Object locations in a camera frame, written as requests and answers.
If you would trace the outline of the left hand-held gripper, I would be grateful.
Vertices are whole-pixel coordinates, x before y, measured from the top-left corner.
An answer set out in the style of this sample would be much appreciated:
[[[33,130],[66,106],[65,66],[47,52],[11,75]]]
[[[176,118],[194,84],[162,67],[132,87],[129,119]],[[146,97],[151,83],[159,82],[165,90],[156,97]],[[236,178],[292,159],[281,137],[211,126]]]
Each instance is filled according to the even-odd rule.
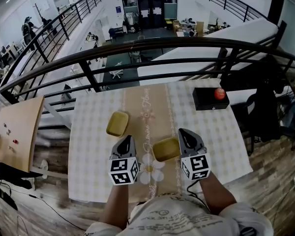
[[[128,185],[136,181],[140,166],[132,136],[122,138],[113,146],[109,161],[113,185]]]

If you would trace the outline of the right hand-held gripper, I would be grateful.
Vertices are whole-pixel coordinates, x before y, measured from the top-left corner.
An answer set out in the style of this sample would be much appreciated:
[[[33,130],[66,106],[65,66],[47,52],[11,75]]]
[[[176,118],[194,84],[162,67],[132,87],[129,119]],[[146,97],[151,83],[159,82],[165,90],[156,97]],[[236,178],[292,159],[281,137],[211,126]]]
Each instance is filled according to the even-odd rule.
[[[181,168],[189,180],[207,178],[211,157],[200,135],[185,128],[178,130]]]

